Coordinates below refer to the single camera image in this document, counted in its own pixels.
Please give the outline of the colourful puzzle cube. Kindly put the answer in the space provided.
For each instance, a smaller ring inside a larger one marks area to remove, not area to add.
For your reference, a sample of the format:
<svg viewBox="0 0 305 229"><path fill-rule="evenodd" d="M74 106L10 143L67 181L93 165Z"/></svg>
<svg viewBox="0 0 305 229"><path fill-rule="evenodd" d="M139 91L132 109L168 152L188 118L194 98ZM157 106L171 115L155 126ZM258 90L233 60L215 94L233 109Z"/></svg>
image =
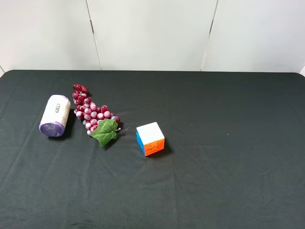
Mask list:
<svg viewBox="0 0 305 229"><path fill-rule="evenodd" d="M137 127L136 140L144 156L164 149L165 137L157 122Z"/></svg>

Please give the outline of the purple trash bag roll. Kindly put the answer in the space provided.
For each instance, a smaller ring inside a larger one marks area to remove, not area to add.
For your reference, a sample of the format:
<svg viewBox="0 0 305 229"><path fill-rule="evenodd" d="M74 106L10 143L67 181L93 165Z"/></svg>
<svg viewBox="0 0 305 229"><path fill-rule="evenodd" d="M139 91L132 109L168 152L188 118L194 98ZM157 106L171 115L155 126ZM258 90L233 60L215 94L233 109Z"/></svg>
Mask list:
<svg viewBox="0 0 305 229"><path fill-rule="evenodd" d="M52 95L46 104L39 130L48 137L60 137L64 134L69 117L71 103L64 95Z"/></svg>

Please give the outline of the black tablecloth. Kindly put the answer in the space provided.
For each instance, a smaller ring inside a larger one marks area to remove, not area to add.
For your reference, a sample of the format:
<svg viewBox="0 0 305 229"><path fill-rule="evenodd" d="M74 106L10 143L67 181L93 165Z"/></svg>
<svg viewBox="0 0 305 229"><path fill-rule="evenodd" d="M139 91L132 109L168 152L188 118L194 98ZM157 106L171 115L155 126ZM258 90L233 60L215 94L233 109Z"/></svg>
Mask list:
<svg viewBox="0 0 305 229"><path fill-rule="evenodd" d="M70 112L39 131L53 94L88 87L124 136L100 147ZM136 128L157 122L144 156ZM9 71L0 79L3 229L302 229L305 79L297 73Z"/></svg>

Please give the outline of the red artificial grape bunch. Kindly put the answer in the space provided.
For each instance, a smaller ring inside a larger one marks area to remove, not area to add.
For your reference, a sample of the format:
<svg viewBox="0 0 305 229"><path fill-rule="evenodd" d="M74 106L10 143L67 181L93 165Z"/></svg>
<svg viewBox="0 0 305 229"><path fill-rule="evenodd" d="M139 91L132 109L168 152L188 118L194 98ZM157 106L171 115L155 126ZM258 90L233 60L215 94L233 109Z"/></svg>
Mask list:
<svg viewBox="0 0 305 229"><path fill-rule="evenodd" d="M98 106L91 98L89 89L82 84L73 85L74 114L81 120L87 134L100 146L107 146L126 134L119 116L110 112L108 106Z"/></svg>

